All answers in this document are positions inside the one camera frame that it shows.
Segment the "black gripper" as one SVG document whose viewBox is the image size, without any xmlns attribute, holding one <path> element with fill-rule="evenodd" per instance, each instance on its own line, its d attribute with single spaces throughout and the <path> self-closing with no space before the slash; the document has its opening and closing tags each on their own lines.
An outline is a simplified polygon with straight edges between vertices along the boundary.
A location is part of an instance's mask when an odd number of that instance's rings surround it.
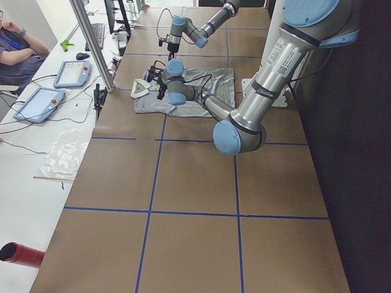
<svg viewBox="0 0 391 293">
<path fill-rule="evenodd" d="M 177 53 L 179 51 L 180 44 L 179 43 L 168 43 L 167 50 L 169 51 L 169 60 L 175 59 Z"/>
<path fill-rule="evenodd" d="M 159 84 L 159 93 L 158 93 L 157 99 L 162 100 L 164 98 L 164 94 L 167 90 L 167 84 L 163 81 L 159 81 L 158 84 Z"/>
</svg>

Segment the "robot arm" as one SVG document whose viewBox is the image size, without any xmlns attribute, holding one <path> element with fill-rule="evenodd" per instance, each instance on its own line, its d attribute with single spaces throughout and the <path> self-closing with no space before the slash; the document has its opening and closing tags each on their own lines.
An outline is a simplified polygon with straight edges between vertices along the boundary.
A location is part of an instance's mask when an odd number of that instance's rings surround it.
<svg viewBox="0 0 391 293">
<path fill-rule="evenodd" d="M 235 156 L 259 149 L 266 131 L 261 121 L 273 102 L 288 84 L 307 52 L 317 48 L 334 48 L 355 42 L 359 34 L 360 1 L 285 1 L 279 38 L 264 66 L 247 86 L 247 94 L 234 109 L 216 98 L 203 86 L 187 85 L 183 62 L 175 59 L 183 35 L 203 48 L 217 28 L 239 12 L 240 1 L 225 1 L 220 10 L 201 28 L 192 20 L 174 15 L 170 32 L 159 44 L 167 43 L 169 61 L 161 72 L 159 99 L 168 94 L 174 106 L 187 101 L 199 103 L 218 123 L 213 130 L 216 148 Z"/>
<path fill-rule="evenodd" d="M 223 7 L 201 28 L 196 27 L 190 18 L 174 15 L 170 27 L 170 34 L 167 34 L 166 38 L 159 39 L 159 46 L 162 46 L 163 42 L 167 43 L 169 60 L 172 60 L 179 51 L 183 34 L 187 35 L 196 46 L 203 48 L 208 43 L 208 38 L 220 26 L 238 14 L 240 6 L 241 1 L 225 1 Z"/>
</svg>

